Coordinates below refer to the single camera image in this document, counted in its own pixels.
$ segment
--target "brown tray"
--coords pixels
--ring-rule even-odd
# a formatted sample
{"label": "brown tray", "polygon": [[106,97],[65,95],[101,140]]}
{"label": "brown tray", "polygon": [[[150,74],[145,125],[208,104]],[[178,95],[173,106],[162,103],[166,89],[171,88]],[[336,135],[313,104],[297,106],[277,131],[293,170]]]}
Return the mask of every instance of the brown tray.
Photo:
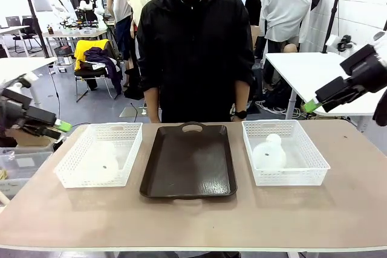
{"label": "brown tray", "polygon": [[[198,131],[183,131],[188,125]],[[227,128],[189,122],[160,127],[140,193],[147,198],[201,199],[236,192]]]}

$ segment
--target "green tape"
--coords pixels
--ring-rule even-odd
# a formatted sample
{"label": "green tape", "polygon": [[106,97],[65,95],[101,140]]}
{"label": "green tape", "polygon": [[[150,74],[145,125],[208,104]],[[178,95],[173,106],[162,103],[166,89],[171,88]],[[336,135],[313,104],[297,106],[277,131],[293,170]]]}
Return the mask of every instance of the green tape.
{"label": "green tape", "polygon": [[312,113],[318,107],[321,107],[321,103],[316,104],[314,100],[310,100],[308,103],[303,105],[303,109],[306,113]]}
{"label": "green tape", "polygon": [[55,128],[63,132],[69,132],[73,126],[70,123],[60,121],[60,125],[55,125]]}

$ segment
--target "white tank top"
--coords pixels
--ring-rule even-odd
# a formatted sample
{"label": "white tank top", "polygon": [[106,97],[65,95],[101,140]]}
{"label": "white tank top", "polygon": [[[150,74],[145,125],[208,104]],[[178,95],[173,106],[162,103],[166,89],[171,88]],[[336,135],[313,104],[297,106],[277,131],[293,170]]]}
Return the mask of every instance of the white tank top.
{"label": "white tank top", "polygon": [[132,14],[132,8],[128,4],[128,0],[113,0],[113,12],[115,21],[121,21]]}

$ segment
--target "white long-sleeve shirt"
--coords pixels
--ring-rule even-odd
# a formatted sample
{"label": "white long-sleeve shirt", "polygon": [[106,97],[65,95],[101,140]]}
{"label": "white long-sleeve shirt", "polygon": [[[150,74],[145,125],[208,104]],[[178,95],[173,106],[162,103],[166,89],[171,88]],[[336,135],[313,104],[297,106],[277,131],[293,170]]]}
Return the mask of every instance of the white long-sleeve shirt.
{"label": "white long-sleeve shirt", "polygon": [[300,44],[305,42],[311,3],[312,0],[264,0],[259,27],[264,29],[267,21],[265,38],[284,42],[299,36]]}

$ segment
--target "dark shorts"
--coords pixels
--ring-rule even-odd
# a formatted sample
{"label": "dark shorts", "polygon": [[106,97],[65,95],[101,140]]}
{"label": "dark shorts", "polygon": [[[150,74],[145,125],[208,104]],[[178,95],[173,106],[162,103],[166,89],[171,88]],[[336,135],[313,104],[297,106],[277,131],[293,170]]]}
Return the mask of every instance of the dark shorts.
{"label": "dark shorts", "polygon": [[118,21],[115,24],[115,36],[117,38],[117,45],[119,51],[122,53],[124,60],[129,60],[131,57],[131,16]]}

